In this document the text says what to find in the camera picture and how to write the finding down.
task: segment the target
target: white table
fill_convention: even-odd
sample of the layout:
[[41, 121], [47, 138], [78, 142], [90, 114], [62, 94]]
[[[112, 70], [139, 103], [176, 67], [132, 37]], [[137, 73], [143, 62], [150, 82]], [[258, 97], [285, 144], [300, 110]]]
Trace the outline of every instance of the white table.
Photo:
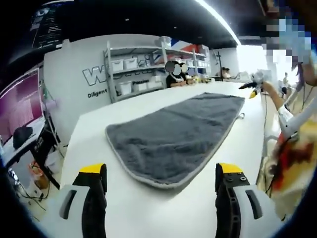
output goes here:
[[70, 139], [62, 169], [61, 186], [72, 184], [80, 169], [94, 163], [107, 165], [106, 234], [113, 238], [212, 238], [217, 218], [214, 191], [215, 165], [238, 165], [250, 183], [258, 175], [264, 140], [261, 97], [247, 99], [227, 138], [205, 168], [179, 190], [159, 190], [134, 180], [122, 168], [105, 136], [105, 127], [129, 121], [212, 92], [249, 98], [241, 84], [213, 82], [169, 88], [111, 104], [82, 115]]
[[18, 148], [17, 150], [13, 148], [13, 136], [4, 144], [4, 153], [1, 155], [4, 166], [6, 166], [12, 159], [14, 159], [19, 153], [21, 153], [21, 151], [25, 150], [26, 147], [39, 139], [45, 126], [45, 118], [40, 117], [38, 119], [35, 119], [26, 126], [32, 127], [33, 133], [20, 148]]
[[[42, 134], [42, 131], [45, 127], [45, 117], [40, 117], [31, 123], [27, 124], [26, 126], [32, 127], [33, 133], [32, 135], [16, 150], [13, 147], [13, 136], [4, 144], [3, 150], [4, 153], [1, 155], [3, 165], [6, 167], [12, 166], [14, 163], [18, 162], [20, 157], [24, 155], [27, 151], [33, 150], [34, 146], [36, 145], [39, 137]], [[34, 153], [33, 157], [37, 164], [40, 166], [41, 170], [44, 174], [48, 177], [48, 179], [52, 182], [52, 184], [59, 189], [59, 183], [53, 178], [50, 174], [49, 170], [44, 166], [44, 163], [40, 163], [43, 161], [42, 156], [36, 156]]]

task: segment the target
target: person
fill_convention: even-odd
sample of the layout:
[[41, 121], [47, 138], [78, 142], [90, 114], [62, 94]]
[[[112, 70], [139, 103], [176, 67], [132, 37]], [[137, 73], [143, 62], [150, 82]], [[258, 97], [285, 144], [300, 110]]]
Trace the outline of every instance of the person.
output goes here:
[[[178, 63], [177, 61], [173, 61], [175, 65], [179, 65], [182, 67], [183, 63]], [[175, 75], [174, 73], [169, 73], [166, 77], [166, 86], [167, 88], [172, 87], [181, 87], [187, 85], [186, 73], [181, 72], [179, 75]]]
[[[293, 115], [302, 112], [317, 96], [317, 75], [312, 60], [298, 64], [298, 76], [305, 82], [294, 103], [289, 106]], [[284, 100], [269, 83], [263, 83], [277, 109]], [[276, 212], [281, 218], [291, 216], [312, 179], [317, 161], [317, 114], [312, 115], [300, 128], [299, 139], [288, 141], [281, 134], [268, 157], [264, 158], [258, 177], [258, 188], [267, 192], [275, 201]]]
[[226, 72], [226, 68], [225, 67], [222, 67], [221, 68], [221, 71], [219, 71], [218, 73], [216, 73], [216, 76], [217, 77], [221, 77], [221, 72], [222, 72], [222, 76], [224, 77], [224, 74]]
[[[305, 19], [305, 24], [310, 25], [313, 29], [313, 32], [317, 34], [317, 24], [315, 21], [316, 11], [311, 5], [311, 2], [308, 0], [289, 0], [292, 6], [298, 12], [298, 14]], [[308, 90], [304, 90], [309, 93], [309, 89], [314, 88], [310, 86], [314, 85], [314, 81], [310, 81], [310, 79], [314, 79], [312, 67], [303, 65], [303, 69], [301, 70], [302, 77], [305, 79], [305, 86], [308, 87]], [[273, 92], [272, 86], [268, 83], [264, 84], [265, 91], [270, 91], [270, 96], [274, 99], [274, 103], [276, 106], [282, 105], [280, 100], [282, 100], [276, 92]], [[18, 226], [18, 229], [11, 229], [10, 234], [14, 237], [22, 236], [22, 232], [24, 235], [28, 235], [31, 237], [46, 237], [39, 228], [31, 221], [30, 216], [26, 210], [26, 208], [19, 202], [16, 198], [14, 191], [12, 190], [12, 186], [10, 185], [5, 168], [1, 163], [0, 159], [0, 187], [2, 188], [2, 204], [3, 208], [10, 208], [9, 212], [2, 213], [2, 227], [3, 233], [5, 232], [5, 228], [12, 226], [12, 221], [14, 224]], [[306, 237], [311, 236], [315, 233], [315, 219], [314, 219], [314, 211], [317, 209], [317, 169], [315, 169], [314, 176], [310, 182], [310, 185], [305, 192], [301, 203], [298, 206], [298, 209], [294, 212], [294, 215], [291, 219], [274, 235], [274, 238], [289, 238], [289, 237]]]
[[231, 78], [231, 75], [230, 75], [230, 69], [229, 68], [226, 68], [225, 70], [225, 78]]
[[282, 84], [282, 98], [285, 97], [285, 99], [287, 99], [291, 93], [292, 93], [292, 89], [291, 86], [288, 83], [288, 79], [287, 79], [287, 72], [285, 73], [285, 77], [283, 78], [283, 84]]

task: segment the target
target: black ceiling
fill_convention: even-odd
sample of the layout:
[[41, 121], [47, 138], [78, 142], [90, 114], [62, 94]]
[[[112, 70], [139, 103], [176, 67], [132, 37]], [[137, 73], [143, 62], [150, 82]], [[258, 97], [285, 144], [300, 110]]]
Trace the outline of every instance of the black ceiling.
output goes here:
[[[10, 81], [41, 61], [52, 48], [36, 49], [30, 33], [32, 15], [48, 1], [23, 1], [14, 16], [4, 18], [6, 32], [0, 81]], [[230, 25], [238, 37], [265, 34], [260, 0], [205, 0]], [[76, 41], [107, 34], [165, 35], [210, 48], [235, 46], [231, 35], [195, 0], [78, 0], [54, 3], [61, 37]]]

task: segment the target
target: metal shelf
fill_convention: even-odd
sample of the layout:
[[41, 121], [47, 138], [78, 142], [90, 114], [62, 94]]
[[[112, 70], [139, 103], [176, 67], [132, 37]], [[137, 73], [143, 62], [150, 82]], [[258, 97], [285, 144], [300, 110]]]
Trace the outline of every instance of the metal shelf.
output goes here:
[[155, 46], [127, 46], [127, 47], [113, 47], [110, 48], [111, 56], [123, 56], [132, 54], [152, 54], [157, 50], [161, 50], [161, 47]]
[[[117, 56], [128, 56], [128, 55], [150, 55], [150, 62], [151, 64], [154, 64], [154, 54], [159, 54], [163, 57], [163, 63], [159, 65], [152, 65], [148, 67], [140, 67], [140, 68], [133, 68], [133, 69], [125, 69], [120, 71], [112, 71], [112, 65], [111, 65], [111, 58], [117, 57]], [[136, 71], [152, 71], [153, 75], [157, 75], [158, 71], [160, 69], [165, 68], [165, 64], [167, 63], [167, 55], [173, 54], [175, 56], [182, 56], [182, 57], [189, 57], [192, 58], [194, 61], [194, 66], [191, 68], [195, 69], [195, 74], [198, 74], [198, 69], [203, 68], [207, 69], [206, 67], [198, 67], [197, 66], [197, 59], [205, 60], [206, 56], [203, 54], [198, 54], [195, 52], [195, 49], [193, 49], [192, 52], [188, 51], [182, 51], [182, 50], [174, 50], [174, 49], [166, 49], [164, 47], [164, 43], [161, 43], [161, 47], [157, 46], [126, 46], [126, 47], [111, 47], [110, 42], [108, 41], [106, 44], [106, 50], [104, 51], [104, 66], [105, 66], [105, 74], [106, 74], [106, 81], [107, 81], [107, 89], [109, 91], [110, 100], [112, 103], [115, 103], [117, 101], [121, 101], [130, 97], [134, 97], [140, 94], [153, 92], [156, 90], [164, 89], [166, 88], [165, 83], [163, 82], [163, 86], [152, 88], [140, 92], [133, 92], [128, 95], [123, 96], [117, 96], [116, 94], [116, 88], [115, 88], [115, 79], [114, 75], [118, 74], [125, 74], [129, 72], [136, 72]]]
[[[190, 56], [193, 57], [194, 52], [189, 51], [181, 51], [181, 50], [174, 50], [174, 49], [165, 49], [167, 54], [174, 54], [178, 56]], [[196, 57], [205, 58], [206, 56], [203, 54], [195, 53]]]
[[[188, 68], [195, 68], [195, 66], [188, 66]], [[197, 68], [204, 68], [204, 69], [206, 69], [206, 67], [201, 67], [201, 66], [197, 66]]]
[[151, 69], [158, 69], [158, 68], [165, 68], [164, 64], [159, 65], [153, 65], [153, 66], [147, 66], [147, 67], [139, 67], [139, 68], [130, 68], [130, 69], [124, 69], [120, 71], [114, 71], [113, 74], [122, 74], [122, 73], [128, 73], [128, 72], [134, 72], [134, 71], [143, 71], [143, 70], [151, 70]]
[[118, 96], [117, 100], [121, 101], [121, 100], [124, 100], [124, 99], [132, 98], [132, 97], [135, 97], [135, 96], [139, 96], [141, 94], [150, 93], [150, 92], [154, 92], [154, 91], [161, 90], [161, 89], [164, 89], [164, 87], [160, 86], [160, 87], [155, 87], [155, 88], [149, 88], [149, 89], [146, 89], [146, 90], [129, 93], [127, 95]]

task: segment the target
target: white box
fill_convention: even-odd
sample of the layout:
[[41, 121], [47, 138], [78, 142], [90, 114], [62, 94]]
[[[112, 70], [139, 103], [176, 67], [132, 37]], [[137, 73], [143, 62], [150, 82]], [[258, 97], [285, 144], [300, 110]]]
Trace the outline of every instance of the white box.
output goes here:
[[54, 151], [48, 155], [45, 165], [52, 171], [53, 174], [58, 174], [61, 170], [61, 160], [59, 153]]
[[133, 92], [140, 92], [140, 91], [144, 91], [144, 90], [147, 90], [148, 88], [148, 83], [140, 83], [140, 84], [133, 84], [132, 85], [133, 87]]
[[192, 59], [187, 60], [187, 66], [188, 67], [193, 67], [194, 66], [194, 61]]
[[202, 61], [202, 60], [198, 60], [198, 61], [197, 61], [197, 66], [198, 66], [198, 67], [205, 67], [205, 62]]
[[175, 61], [176, 61], [176, 62], [179, 62], [179, 63], [183, 63], [183, 61], [182, 61], [181, 58], [175, 58]]
[[157, 40], [154, 41], [155, 45], [158, 47], [164, 47], [166, 49], [170, 49], [172, 44], [171, 44], [171, 38], [168, 36], [161, 36]]
[[121, 95], [127, 95], [132, 92], [131, 82], [119, 83]]
[[152, 76], [148, 82], [148, 88], [156, 88], [162, 86], [161, 76]]
[[124, 69], [134, 69], [138, 67], [138, 59], [131, 58], [124, 60]]
[[112, 60], [112, 71], [117, 72], [123, 70], [123, 59]]

